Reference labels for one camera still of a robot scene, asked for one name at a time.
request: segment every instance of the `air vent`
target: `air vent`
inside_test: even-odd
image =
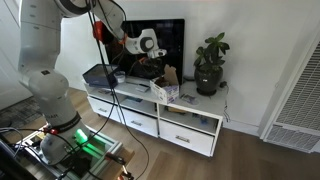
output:
[[[320,140],[320,136],[272,126],[267,141],[302,151],[310,151]]]
[[[320,44],[276,122],[320,131]]]

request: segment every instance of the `white tv stand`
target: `white tv stand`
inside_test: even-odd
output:
[[[199,104],[190,105],[177,99],[165,105],[151,93],[135,90],[137,85],[122,83],[115,87],[118,100],[122,107],[126,124],[146,134],[173,142],[206,156],[212,156],[218,140],[223,120],[226,90],[218,90],[211,98],[196,92],[195,82],[186,82],[180,87],[180,95],[186,93],[197,97]],[[90,87],[85,84],[88,100],[94,112],[108,117],[112,108],[113,97],[108,89]],[[142,99],[137,102],[127,96]],[[179,114],[165,110],[165,106],[188,111]],[[110,119],[124,124],[118,106],[114,106]],[[206,116],[201,121],[194,114]]]

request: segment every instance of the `green leaves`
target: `green leaves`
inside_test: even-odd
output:
[[[193,65],[194,66],[200,66],[200,63],[201,63],[201,60],[202,60],[202,58],[203,58],[203,55],[201,56],[199,56],[197,59],[196,59],[196,61],[193,63]]]
[[[226,50],[229,50],[229,49],[230,49],[229,44],[224,43],[224,42],[220,42],[220,43],[219,43],[219,48],[220,48],[220,50],[221,50],[221,52],[222,52],[223,54],[226,54]]]
[[[204,52],[204,48],[202,46],[200,46],[196,51],[198,55],[203,55],[203,52]]]
[[[220,70],[220,66],[225,63],[220,56],[220,51],[225,55],[226,51],[230,49],[229,44],[221,42],[225,33],[220,33],[217,37],[209,37],[205,40],[208,43],[206,48],[200,46],[196,53],[199,57],[195,60],[194,66],[205,72],[216,72]]]
[[[216,38],[214,38],[214,37],[209,37],[209,38],[206,39],[204,42],[205,42],[205,43],[215,43],[215,42],[216,42]]]
[[[217,36],[216,41],[219,42],[223,37],[224,37],[224,32],[223,32],[223,33],[220,33],[220,34]]]

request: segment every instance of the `open shelf compartment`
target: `open shelf compartment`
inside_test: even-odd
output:
[[[156,104],[153,102],[127,96],[120,105],[126,109],[134,110],[157,118]]]
[[[89,87],[89,85],[86,85],[86,86],[88,86],[86,87],[86,89],[88,91],[89,96],[113,103],[112,93],[109,89]],[[119,93],[117,93],[117,97],[120,103],[126,98],[126,96]]]
[[[176,113],[168,110],[160,111],[160,119],[178,124],[210,135],[216,135],[218,119],[195,115],[191,112]]]

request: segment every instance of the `drawer handle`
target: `drawer handle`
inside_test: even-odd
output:
[[[138,126],[142,126],[141,123],[135,122],[135,121],[131,121],[132,124],[138,125]]]
[[[179,140],[181,140],[181,141],[184,141],[184,142],[190,143],[190,140],[189,140],[189,139],[184,138],[184,137],[181,137],[181,136],[176,136],[176,139],[179,139]]]
[[[102,112],[107,112],[107,110],[104,110],[102,108],[99,108],[99,110],[102,111]]]

